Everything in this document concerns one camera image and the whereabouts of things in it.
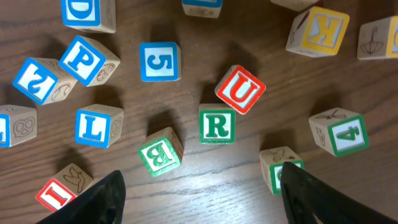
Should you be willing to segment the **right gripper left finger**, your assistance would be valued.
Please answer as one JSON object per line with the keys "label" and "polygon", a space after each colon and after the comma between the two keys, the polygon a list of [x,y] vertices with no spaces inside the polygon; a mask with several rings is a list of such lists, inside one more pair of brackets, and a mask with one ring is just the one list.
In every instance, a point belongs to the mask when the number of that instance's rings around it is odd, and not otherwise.
{"label": "right gripper left finger", "polygon": [[125,199],[123,175],[114,170],[37,224],[121,224]]}

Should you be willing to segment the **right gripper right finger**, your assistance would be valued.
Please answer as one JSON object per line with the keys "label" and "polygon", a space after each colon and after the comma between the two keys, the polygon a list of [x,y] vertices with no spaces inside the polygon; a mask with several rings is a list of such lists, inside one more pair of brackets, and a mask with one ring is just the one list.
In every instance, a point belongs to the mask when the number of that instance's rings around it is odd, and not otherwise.
{"label": "right gripper right finger", "polygon": [[393,223],[387,217],[330,187],[291,162],[283,163],[281,190],[291,224]]}

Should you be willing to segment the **green R block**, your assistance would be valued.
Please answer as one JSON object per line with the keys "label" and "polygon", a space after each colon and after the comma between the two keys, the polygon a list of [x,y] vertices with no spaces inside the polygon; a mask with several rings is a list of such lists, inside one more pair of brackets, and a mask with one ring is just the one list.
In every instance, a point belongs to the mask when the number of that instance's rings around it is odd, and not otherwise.
{"label": "green R block", "polygon": [[235,142],[236,112],[226,104],[199,105],[200,143],[232,144]]}

